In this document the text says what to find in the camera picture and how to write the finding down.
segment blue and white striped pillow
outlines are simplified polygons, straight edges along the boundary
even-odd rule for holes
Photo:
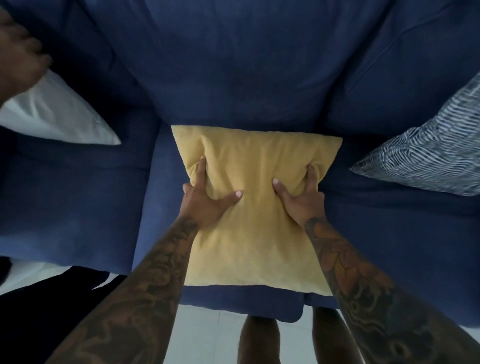
[[[350,170],[424,190],[480,194],[480,73],[435,117],[385,142]]]

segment hand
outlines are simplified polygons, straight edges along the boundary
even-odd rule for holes
[[[42,43],[0,8],[0,106],[33,87],[52,63]]]
[[[300,226],[305,227],[305,223],[311,218],[325,218],[325,195],[318,192],[317,176],[312,165],[307,167],[307,184],[300,196],[290,195],[287,188],[276,178],[272,185],[285,210]]]
[[[202,157],[198,164],[195,186],[190,183],[183,185],[183,201],[180,207],[180,217],[190,217],[199,229],[206,228],[220,220],[223,213],[235,205],[242,197],[242,191],[236,191],[221,200],[212,200],[205,191],[206,184],[206,158]]]

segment pillowcase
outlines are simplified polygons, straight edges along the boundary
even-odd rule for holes
[[[38,138],[80,144],[121,144],[100,115],[56,73],[0,109],[0,125]]]
[[[342,139],[201,126],[172,126],[172,131],[192,183],[205,155],[209,196],[243,190],[216,226],[197,234],[185,284],[262,284],[331,295],[311,242],[285,211],[272,179],[301,194],[308,164],[320,181]]]
[[[350,170],[424,190],[480,194],[480,73],[428,122],[390,139]]]

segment arm tattoo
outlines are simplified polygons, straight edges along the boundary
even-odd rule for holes
[[[480,345],[469,334],[395,286],[324,218],[304,228],[367,363],[480,363]]]
[[[161,364],[197,229],[193,219],[179,219],[47,364]]]

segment floor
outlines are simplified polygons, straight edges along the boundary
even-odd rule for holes
[[[236,364],[245,315],[180,306],[164,364]],[[312,345],[312,308],[294,324],[279,323],[282,364],[317,364]],[[469,330],[480,341],[480,329]]]

